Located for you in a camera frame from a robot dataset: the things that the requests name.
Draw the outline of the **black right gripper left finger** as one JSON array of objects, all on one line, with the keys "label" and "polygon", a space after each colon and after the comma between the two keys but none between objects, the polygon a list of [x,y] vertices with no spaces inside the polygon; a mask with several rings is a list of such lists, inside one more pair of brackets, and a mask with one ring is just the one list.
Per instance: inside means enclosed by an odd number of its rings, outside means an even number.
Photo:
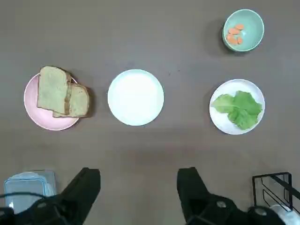
[{"label": "black right gripper left finger", "polygon": [[12,192],[0,197],[34,196],[28,209],[15,213],[10,207],[1,207],[2,225],[82,225],[101,189],[99,169],[84,167],[58,195],[45,196],[33,192]]}]

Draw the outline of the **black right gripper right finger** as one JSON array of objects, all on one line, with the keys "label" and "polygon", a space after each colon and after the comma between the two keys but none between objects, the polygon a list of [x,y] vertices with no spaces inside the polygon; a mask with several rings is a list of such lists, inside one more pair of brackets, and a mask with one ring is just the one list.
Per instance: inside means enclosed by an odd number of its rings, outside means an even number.
[{"label": "black right gripper right finger", "polygon": [[187,225],[284,225],[270,208],[256,206],[240,210],[226,197],[212,194],[194,167],[181,168],[177,191]]}]

